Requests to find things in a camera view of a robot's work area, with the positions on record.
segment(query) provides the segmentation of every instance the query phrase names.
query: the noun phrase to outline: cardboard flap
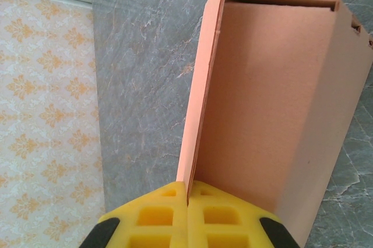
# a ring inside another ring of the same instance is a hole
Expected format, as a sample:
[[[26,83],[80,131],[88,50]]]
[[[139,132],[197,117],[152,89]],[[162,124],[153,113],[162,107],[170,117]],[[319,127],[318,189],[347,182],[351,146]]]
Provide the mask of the cardboard flap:
[[[207,0],[203,12],[176,178],[177,181],[184,181],[187,193],[190,192],[189,188],[193,180],[206,96],[220,32],[224,1]]]

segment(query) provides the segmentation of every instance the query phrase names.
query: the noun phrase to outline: yellow plastic object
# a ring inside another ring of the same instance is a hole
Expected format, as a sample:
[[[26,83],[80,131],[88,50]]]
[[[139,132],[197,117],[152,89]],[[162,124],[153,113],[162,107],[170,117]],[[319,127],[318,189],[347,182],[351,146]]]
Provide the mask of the yellow plastic object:
[[[103,215],[120,223],[106,248],[187,248],[184,182],[173,182]]]
[[[260,223],[277,216],[203,182],[194,181],[188,205],[190,248],[273,248]]]

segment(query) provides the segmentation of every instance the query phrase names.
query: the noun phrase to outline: patterned wallpaper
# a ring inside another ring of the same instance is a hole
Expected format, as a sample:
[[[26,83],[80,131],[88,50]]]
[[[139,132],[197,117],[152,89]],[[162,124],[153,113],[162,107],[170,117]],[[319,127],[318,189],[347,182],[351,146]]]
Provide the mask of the patterned wallpaper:
[[[104,213],[92,20],[0,0],[0,248],[78,247]]]

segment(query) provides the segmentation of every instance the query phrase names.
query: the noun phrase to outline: grey marble surface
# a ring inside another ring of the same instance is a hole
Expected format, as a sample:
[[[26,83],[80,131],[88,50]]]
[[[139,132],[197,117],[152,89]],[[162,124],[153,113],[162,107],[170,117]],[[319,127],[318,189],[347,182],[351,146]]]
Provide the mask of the grey marble surface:
[[[373,0],[344,1],[373,33]],[[175,179],[205,2],[93,0],[107,210]],[[372,115],[370,74],[307,247],[373,247]]]

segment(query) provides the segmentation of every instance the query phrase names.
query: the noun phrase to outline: cardboard box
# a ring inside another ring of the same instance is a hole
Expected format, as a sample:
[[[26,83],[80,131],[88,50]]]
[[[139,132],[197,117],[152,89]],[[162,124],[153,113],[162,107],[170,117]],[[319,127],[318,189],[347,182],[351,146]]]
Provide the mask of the cardboard box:
[[[371,41],[341,0],[208,0],[177,180],[277,214],[305,245]]]

